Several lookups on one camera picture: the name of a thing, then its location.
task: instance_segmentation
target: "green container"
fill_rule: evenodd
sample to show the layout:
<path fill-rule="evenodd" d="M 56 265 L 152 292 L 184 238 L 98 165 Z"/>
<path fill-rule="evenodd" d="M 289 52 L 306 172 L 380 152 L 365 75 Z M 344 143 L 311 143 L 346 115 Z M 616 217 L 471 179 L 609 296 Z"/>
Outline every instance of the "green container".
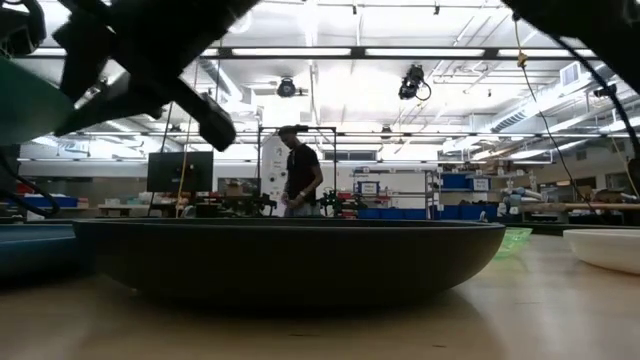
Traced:
<path fill-rule="evenodd" d="M 518 253 L 529 242 L 533 229 L 508 227 L 494 259 L 505 259 Z"/>

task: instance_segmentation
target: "large black bowl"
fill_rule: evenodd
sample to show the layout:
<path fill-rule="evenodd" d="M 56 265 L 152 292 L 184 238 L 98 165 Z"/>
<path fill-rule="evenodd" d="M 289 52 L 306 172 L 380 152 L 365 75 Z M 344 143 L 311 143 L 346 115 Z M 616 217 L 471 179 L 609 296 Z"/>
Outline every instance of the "large black bowl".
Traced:
<path fill-rule="evenodd" d="M 329 219 L 81 221 L 99 272 L 147 294 L 225 306 L 407 303 L 482 270 L 505 227 Z"/>

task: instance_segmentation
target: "workbench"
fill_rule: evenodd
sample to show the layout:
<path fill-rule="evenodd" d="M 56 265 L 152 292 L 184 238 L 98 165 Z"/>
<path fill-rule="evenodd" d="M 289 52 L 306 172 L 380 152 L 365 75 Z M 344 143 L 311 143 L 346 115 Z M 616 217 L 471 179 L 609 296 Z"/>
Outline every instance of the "workbench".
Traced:
<path fill-rule="evenodd" d="M 241 314 L 162 305 L 102 277 L 0 301 L 0 359 L 640 358 L 640 277 L 577 260 L 560 237 L 420 307 Z"/>

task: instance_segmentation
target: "ceiling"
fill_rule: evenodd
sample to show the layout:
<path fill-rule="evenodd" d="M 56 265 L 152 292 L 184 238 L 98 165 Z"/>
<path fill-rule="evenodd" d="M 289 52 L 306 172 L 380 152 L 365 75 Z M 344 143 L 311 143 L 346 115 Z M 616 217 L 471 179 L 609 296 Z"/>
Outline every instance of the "ceiling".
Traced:
<path fill-rule="evenodd" d="M 51 34 L 65 22 L 68 12 L 56 1 L 40 2 Z M 440 10 L 435 15 L 432 0 L 262 1 L 212 47 L 517 46 L 511 11 L 500 1 L 440 0 L 438 3 Z M 519 36 L 526 48 L 555 47 L 547 36 L 524 22 L 519 24 Z M 571 45 L 583 47 L 576 41 Z M 51 38 L 43 46 L 58 47 Z M 59 82 L 64 65 L 60 59 L 16 61 L 52 83 Z M 569 59 L 529 61 L 527 73 L 533 89 L 557 82 L 559 70 L 571 62 Z M 401 78 L 412 64 L 422 65 L 432 87 L 432 97 L 419 108 L 418 101 L 398 99 Z M 295 120 L 291 113 L 310 114 L 312 99 L 319 123 L 323 125 L 400 123 L 405 127 L 414 126 L 411 131 L 433 126 L 462 129 L 471 126 L 470 119 L 475 116 L 492 117 L 530 95 L 522 70 L 514 61 L 316 60 L 310 67 L 308 60 L 270 59 L 220 60 L 219 66 L 234 86 L 251 95 L 241 101 L 236 99 L 242 106 L 225 105 L 233 108 L 229 112 L 233 113 L 240 130 L 255 129 L 257 119 L 270 126 L 271 122 L 280 125 L 281 118 Z M 275 95 L 275 84 L 282 77 L 292 77 L 296 86 L 310 89 L 312 68 L 317 69 L 313 97 L 279 99 Z M 110 77 L 122 71 L 118 64 L 110 62 L 104 75 Z M 198 90 L 216 91 L 215 82 L 200 66 L 187 67 L 183 77 Z M 585 99 L 574 98 L 549 111 L 556 121 L 569 119 L 584 112 Z M 167 115 L 165 112 L 159 121 L 150 121 L 148 117 L 130 120 L 144 128 L 161 130 Z M 170 120 L 184 130 L 189 116 L 174 108 Z"/>

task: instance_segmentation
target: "black frame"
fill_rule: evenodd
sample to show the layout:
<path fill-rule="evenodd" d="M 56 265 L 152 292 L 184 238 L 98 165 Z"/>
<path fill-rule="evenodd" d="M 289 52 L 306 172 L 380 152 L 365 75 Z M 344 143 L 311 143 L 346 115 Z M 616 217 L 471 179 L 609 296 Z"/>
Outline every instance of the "black frame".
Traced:
<path fill-rule="evenodd" d="M 258 127 L 258 193 L 262 194 L 262 132 L 264 130 L 274 130 L 277 132 L 281 126 L 259 126 Z M 315 130 L 322 134 L 322 130 L 329 130 L 333 132 L 333 190 L 338 189 L 338 131 L 335 126 L 302 126 L 299 130 L 300 133 L 309 133 L 311 130 Z"/>

